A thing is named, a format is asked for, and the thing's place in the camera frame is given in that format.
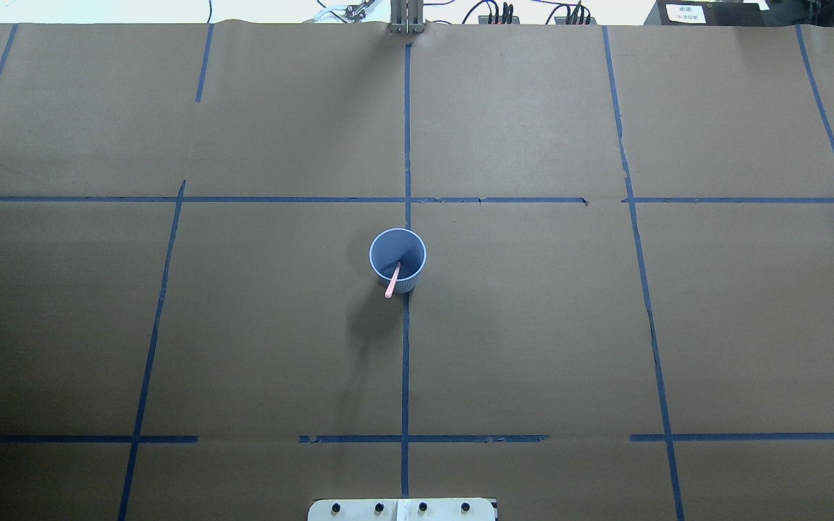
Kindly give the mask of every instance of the white label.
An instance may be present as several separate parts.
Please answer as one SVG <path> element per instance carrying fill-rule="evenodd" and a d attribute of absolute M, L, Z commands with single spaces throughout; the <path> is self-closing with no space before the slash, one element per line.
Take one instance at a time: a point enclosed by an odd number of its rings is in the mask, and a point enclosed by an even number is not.
<path fill-rule="evenodd" d="M 665 4 L 668 8 L 668 19 L 681 23 L 706 23 L 703 6 L 678 6 Z"/>

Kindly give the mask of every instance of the white background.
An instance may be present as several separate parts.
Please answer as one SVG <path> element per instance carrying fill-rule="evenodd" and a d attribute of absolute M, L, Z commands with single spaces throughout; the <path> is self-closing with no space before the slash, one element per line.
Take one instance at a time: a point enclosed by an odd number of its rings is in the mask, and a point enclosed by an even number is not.
<path fill-rule="evenodd" d="M 228 19 L 264 23 L 298 23 L 321 7 L 314 0 L 212 0 L 211 21 Z M 438 2 L 444 0 L 427 0 Z M 324 0 L 358 4 L 360 0 Z M 459 23 L 476 0 L 456 0 L 443 7 L 427 7 L 427 20 Z M 589 0 L 586 5 L 602 25 L 642 25 L 653 0 Z M 552 6 L 533 0 L 513 0 L 514 14 L 523 24 L 542 24 Z M 477 14 L 487 13 L 479 7 Z M 367 20 L 388 20 L 388 0 L 379 0 Z M 0 23 L 204 23 L 208 0 L 0 0 Z M 322 22 L 335 22 L 327 16 Z"/>

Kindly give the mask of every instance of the cup rim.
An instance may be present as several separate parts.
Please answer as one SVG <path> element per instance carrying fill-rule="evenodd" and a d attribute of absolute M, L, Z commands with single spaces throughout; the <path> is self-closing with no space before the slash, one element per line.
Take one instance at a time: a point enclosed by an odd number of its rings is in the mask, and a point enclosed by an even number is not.
<path fill-rule="evenodd" d="M 421 260 L 420 267 L 417 268 L 417 271 L 414 271 L 414 273 L 411 274 L 408 277 L 400 278 L 400 279 L 397 280 L 399 282 L 408 281 L 408 280 L 413 279 L 414 277 L 420 276 L 421 271 L 424 270 L 424 265 L 426 265 L 426 244 L 424 244 L 424 240 L 421 239 L 420 235 L 415 234 L 413 230 L 408 230 L 407 228 L 388 228 L 387 230 L 383 231 L 381 234 L 375 235 L 374 240 L 371 241 L 371 245 L 368 247 L 368 264 L 371 265 L 371 270 L 375 271 L 375 274 L 377 274 L 377 276 L 381 277 L 383 280 L 391 281 L 391 277 L 383 276 L 383 274 L 381 274 L 380 271 L 378 271 L 378 268 L 375 267 L 375 262 L 374 262 L 373 258 L 371 258 L 371 251 L 375 247 L 375 243 L 378 242 L 379 238 L 381 238 L 382 235 L 387 234 L 389 232 L 396 232 L 396 231 L 407 232 L 408 234 L 411 234 L 414 237 L 417 237 L 417 240 L 420 241 L 421 248 L 424 249 L 424 259 Z"/>

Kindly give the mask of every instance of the white bracket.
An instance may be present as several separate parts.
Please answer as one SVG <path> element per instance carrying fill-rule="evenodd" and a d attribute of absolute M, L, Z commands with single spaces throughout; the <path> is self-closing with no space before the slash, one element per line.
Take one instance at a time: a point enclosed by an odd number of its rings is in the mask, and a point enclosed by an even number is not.
<path fill-rule="evenodd" d="M 424 0 L 391 0 L 392 33 L 424 32 Z"/>
<path fill-rule="evenodd" d="M 308 521 L 497 521 L 497 502 L 483 498 L 318 500 Z"/>

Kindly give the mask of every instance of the blue cup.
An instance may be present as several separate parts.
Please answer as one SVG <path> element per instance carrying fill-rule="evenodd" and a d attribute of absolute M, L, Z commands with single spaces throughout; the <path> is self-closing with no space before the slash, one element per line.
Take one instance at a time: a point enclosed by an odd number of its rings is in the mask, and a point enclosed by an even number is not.
<path fill-rule="evenodd" d="M 417 286 L 417 279 L 426 264 L 426 245 L 420 235 L 404 228 L 385 230 L 368 247 L 368 263 L 384 285 L 391 281 L 395 267 L 401 263 L 397 274 L 395 293 L 408 293 Z"/>

